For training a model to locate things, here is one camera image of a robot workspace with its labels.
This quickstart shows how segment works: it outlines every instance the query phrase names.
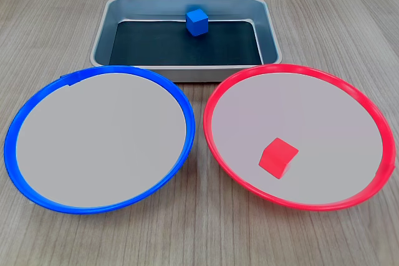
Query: wooden table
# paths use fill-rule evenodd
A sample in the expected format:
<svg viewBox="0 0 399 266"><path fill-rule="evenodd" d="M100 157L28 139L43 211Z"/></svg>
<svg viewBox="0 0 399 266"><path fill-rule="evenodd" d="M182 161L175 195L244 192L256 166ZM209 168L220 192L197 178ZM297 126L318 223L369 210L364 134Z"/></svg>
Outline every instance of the wooden table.
<svg viewBox="0 0 399 266"><path fill-rule="evenodd" d="M107 0L0 0L0 139L40 88L90 67ZM265 0L283 62L354 84L399 140L399 0ZM277 206L236 184L202 129L215 85L180 85L197 135L182 170L125 209L63 215L28 201L0 162L0 265L399 265L399 173L339 212Z"/></svg>

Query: white object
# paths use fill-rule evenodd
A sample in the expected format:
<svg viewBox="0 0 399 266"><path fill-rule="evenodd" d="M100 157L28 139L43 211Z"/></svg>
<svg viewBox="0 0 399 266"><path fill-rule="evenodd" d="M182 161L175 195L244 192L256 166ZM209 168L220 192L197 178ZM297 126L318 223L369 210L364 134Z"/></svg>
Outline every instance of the white object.
<svg viewBox="0 0 399 266"><path fill-rule="evenodd" d="M17 162L46 199L100 207L160 182L185 139L185 116L166 89L139 76L103 74L61 87L33 108L19 132Z"/></svg>
<svg viewBox="0 0 399 266"><path fill-rule="evenodd" d="M370 184L381 163L381 134L366 109L336 86L302 74L240 81L218 100L211 126L232 172L286 201L346 200ZM299 150L280 180L259 166L276 137Z"/></svg>

